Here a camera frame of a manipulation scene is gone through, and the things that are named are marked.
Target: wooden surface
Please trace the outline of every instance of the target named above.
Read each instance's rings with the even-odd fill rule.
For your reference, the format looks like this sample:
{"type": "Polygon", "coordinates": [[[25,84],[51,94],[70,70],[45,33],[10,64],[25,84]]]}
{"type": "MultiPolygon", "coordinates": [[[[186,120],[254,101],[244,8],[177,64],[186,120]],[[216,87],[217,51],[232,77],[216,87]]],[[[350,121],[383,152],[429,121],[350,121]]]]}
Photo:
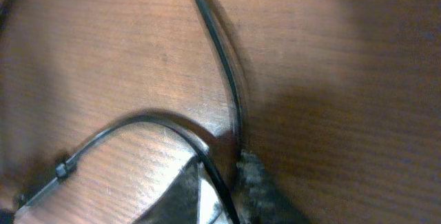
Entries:
{"type": "MultiPolygon", "coordinates": [[[[250,149],[312,223],[441,222],[441,0],[218,1],[250,149]]],[[[145,109],[221,136],[228,175],[229,101],[193,0],[18,0],[5,32],[3,195],[145,109]]],[[[189,156],[160,128],[121,130],[19,223],[130,222],[189,156]]]]}

